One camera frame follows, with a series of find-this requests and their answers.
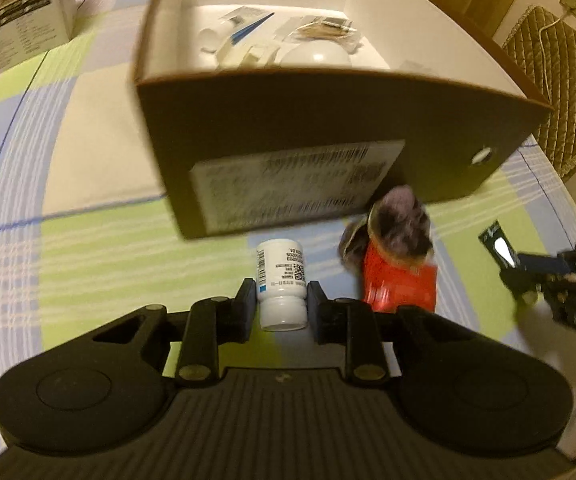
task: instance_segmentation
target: white medicine bottle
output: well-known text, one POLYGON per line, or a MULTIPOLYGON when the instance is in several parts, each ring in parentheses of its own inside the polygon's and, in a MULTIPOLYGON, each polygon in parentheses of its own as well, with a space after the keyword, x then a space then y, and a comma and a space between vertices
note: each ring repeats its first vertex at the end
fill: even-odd
POLYGON ((280 238, 257 246, 257 301, 261 328, 270 332, 308 325, 303 248, 280 238))

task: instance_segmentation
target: qr code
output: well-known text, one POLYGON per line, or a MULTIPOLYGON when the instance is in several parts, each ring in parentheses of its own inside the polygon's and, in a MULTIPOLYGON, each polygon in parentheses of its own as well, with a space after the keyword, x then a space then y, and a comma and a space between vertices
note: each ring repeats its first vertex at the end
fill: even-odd
POLYGON ((303 274, 303 265, 294 264, 294 278, 296 281, 305 282, 306 277, 303 274))
POLYGON ((354 186, 354 184, 369 184, 375 180, 379 180, 383 168, 385 167, 385 162, 374 162, 372 164, 361 164, 355 166, 353 168, 353 173, 350 174, 346 181, 346 185, 354 186))

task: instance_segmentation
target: plastic bag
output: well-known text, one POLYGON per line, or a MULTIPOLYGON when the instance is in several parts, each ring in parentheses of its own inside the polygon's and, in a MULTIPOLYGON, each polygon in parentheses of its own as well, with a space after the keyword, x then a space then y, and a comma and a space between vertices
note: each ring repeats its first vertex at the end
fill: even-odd
POLYGON ((310 40, 329 40, 340 44, 348 54, 352 54, 362 38, 347 18, 331 16, 302 16, 288 20, 277 29, 275 39, 288 43, 310 40))

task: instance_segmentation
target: white bowl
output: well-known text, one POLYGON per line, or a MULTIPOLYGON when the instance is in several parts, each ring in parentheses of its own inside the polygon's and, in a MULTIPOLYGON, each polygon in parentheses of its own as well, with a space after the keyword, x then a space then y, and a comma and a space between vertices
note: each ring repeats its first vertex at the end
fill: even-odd
POLYGON ((287 52, 279 62, 281 66, 335 66, 350 67, 350 56, 334 41, 307 41, 287 52))

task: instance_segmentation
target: bottle cap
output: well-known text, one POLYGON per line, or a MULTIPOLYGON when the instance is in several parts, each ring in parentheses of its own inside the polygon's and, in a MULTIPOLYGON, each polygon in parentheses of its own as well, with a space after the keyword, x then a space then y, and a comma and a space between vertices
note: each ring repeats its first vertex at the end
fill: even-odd
POLYGON ((308 325, 306 301, 296 296, 268 298, 259 303, 259 322, 262 330, 287 332, 308 325))

